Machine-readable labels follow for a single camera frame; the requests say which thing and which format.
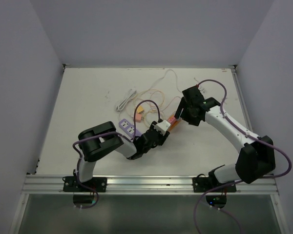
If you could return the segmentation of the pink charger plug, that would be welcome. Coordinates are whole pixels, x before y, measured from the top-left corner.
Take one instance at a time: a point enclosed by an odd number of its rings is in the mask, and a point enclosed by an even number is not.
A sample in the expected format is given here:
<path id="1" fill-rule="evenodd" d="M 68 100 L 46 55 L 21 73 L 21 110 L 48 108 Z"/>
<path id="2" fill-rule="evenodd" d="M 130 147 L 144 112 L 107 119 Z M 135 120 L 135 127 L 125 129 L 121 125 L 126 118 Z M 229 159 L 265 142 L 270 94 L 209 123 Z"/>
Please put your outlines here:
<path id="1" fill-rule="evenodd" d="M 143 119 L 143 115 L 140 113 L 136 113 L 133 119 L 135 122 L 141 122 Z"/>

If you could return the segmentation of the yellow charger plug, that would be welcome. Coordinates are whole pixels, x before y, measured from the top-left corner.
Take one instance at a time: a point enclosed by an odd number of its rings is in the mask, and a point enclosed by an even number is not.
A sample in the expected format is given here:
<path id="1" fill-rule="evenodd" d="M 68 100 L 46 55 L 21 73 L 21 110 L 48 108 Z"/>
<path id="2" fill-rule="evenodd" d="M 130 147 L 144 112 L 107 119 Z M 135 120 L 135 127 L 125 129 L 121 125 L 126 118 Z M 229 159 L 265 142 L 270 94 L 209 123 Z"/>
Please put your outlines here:
<path id="1" fill-rule="evenodd" d="M 137 107 L 136 113 L 138 113 L 138 114 L 142 114 L 143 112 L 144 112 L 144 108 L 143 108 L 141 105 L 139 105 L 139 106 Z"/>

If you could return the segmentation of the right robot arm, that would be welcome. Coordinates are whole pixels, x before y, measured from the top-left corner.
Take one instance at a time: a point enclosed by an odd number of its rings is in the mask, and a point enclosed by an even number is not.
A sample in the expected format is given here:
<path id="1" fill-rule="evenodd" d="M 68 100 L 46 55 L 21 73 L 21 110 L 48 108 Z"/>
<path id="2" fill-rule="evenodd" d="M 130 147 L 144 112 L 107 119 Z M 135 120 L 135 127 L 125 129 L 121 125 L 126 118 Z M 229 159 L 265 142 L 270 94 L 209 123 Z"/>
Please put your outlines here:
<path id="1" fill-rule="evenodd" d="M 225 112 L 220 102 L 205 99 L 197 86 L 182 91 L 183 97 L 175 113 L 176 118 L 190 125 L 206 122 L 218 130 L 237 150 L 237 161 L 219 166 L 209 172 L 208 186 L 219 191 L 225 183 L 241 180 L 247 184 L 265 176 L 275 169 L 273 141 L 249 131 Z"/>

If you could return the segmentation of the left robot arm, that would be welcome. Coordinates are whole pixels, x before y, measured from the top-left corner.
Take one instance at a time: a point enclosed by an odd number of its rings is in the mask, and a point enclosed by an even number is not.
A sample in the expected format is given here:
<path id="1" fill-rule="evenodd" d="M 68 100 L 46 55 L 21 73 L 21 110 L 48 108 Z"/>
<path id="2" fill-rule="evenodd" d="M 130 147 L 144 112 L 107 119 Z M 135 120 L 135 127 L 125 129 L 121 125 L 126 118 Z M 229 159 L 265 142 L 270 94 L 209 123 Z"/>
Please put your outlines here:
<path id="1" fill-rule="evenodd" d="M 149 150 L 162 146 L 169 136 L 170 123 L 160 119 L 154 121 L 141 136 L 128 139 L 116 131 L 113 122 L 108 121 L 81 132 L 73 149 L 80 155 L 74 174 L 74 185 L 80 191 L 87 191 L 92 185 L 93 170 L 98 160 L 116 151 L 129 160 L 136 160 Z"/>

